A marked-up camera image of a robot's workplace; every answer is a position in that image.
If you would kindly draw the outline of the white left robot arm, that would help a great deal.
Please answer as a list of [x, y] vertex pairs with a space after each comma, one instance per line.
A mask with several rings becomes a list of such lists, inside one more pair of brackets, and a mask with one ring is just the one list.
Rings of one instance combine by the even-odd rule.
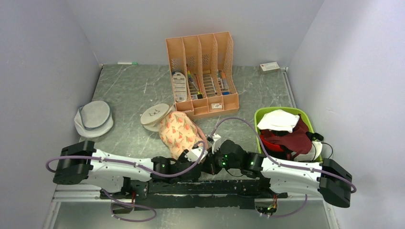
[[207, 154], [202, 141], [191, 150], [185, 150], [179, 160], [162, 156], [118, 156], [96, 149], [93, 141], [83, 141], [63, 148], [59, 157], [46, 162], [46, 168], [54, 173], [55, 184], [76, 185], [85, 182], [108, 193], [115, 193], [119, 198], [127, 198], [132, 192], [132, 180], [176, 183], [183, 179], [198, 179]]

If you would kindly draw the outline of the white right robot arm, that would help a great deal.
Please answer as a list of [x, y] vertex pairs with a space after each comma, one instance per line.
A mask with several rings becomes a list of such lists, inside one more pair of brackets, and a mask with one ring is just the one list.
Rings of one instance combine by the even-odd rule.
[[222, 169], [238, 169], [243, 176], [264, 179], [258, 192], [268, 198], [277, 193], [300, 193], [322, 197], [327, 203], [350, 207], [355, 191], [352, 175], [333, 159], [322, 162], [295, 162], [247, 152], [231, 140], [211, 151], [203, 163], [204, 171], [215, 175]]

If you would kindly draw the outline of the floral mesh laundry bag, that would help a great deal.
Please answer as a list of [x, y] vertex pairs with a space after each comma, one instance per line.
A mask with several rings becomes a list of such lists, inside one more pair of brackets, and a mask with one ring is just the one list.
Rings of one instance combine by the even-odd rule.
[[178, 159], [184, 150], [191, 150], [199, 141], [208, 144], [203, 131], [179, 111], [170, 112], [160, 121], [158, 133], [174, 159]]

